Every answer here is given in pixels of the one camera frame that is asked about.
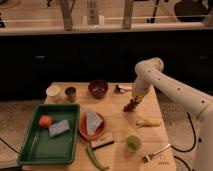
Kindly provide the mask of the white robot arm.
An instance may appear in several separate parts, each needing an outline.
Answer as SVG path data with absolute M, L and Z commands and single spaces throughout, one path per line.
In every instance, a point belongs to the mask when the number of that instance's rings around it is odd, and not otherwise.
M 139 102 L 153 85 L 174 102 L 194 114 L 201 122 L 200 142 L 197 145 L 194 171 L 213 171 L 213 96 L 201 92 L 162 73 L 164 63 L 160 58 L 138 62 L 132 96 Z

